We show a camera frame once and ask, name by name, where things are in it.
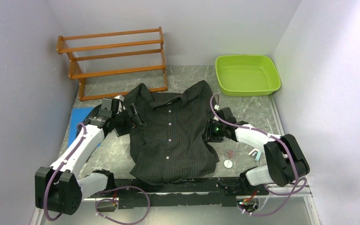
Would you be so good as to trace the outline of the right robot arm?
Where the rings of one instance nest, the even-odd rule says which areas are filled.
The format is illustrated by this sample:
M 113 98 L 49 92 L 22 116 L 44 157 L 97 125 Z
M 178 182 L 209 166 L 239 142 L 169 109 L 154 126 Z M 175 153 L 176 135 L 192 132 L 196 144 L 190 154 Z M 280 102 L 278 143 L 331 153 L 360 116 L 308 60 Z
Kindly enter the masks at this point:
M 284 187 L 310 173 L 310 166 L 292 134 L 274 135 L 251 124 L 237 122 L 230 108 L 213 110 L 203 134 L 206 142 L 220 143 L 224 138 L 252 146 L 263 153 L 266 165 L 247 169 L 240 174 L 240 191 L 253 193 L 258 185 L 274 183 Z

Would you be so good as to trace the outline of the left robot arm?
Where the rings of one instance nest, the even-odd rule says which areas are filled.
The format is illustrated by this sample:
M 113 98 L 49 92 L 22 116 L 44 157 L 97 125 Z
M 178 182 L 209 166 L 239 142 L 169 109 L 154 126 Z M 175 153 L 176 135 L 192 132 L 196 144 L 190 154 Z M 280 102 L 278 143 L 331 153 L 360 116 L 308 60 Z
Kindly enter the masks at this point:
M 113 172 L 97 169 L 79 179 L 80 170 L 110 133 L 123 136 L 144 125 L 135 104 L 126 105 L 122 95 L 104 98 L 77 124 L 76 138 L 67 150 L 49 167 L 36 171 L 36 207 L 43 209 L 46 218 L 53 221 L 49 211 L 72 215 L 85 198 L 96 193 L 111 196 L 117 189 Z

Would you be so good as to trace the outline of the black pinstriped shirt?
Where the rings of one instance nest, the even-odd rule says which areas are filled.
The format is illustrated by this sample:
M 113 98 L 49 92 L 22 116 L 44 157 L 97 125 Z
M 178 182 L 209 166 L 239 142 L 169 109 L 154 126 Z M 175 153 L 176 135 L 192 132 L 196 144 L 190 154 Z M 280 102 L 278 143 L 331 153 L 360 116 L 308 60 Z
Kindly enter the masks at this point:
M 183 93 L 150 92 L 141 83 L 124 98 L 134 106 L 145 125 L 130 132 L 130 174 L 148 184 L 160 185 L 213 173 L 219 157 L 203 140 L 213 93 L 202 80 Z

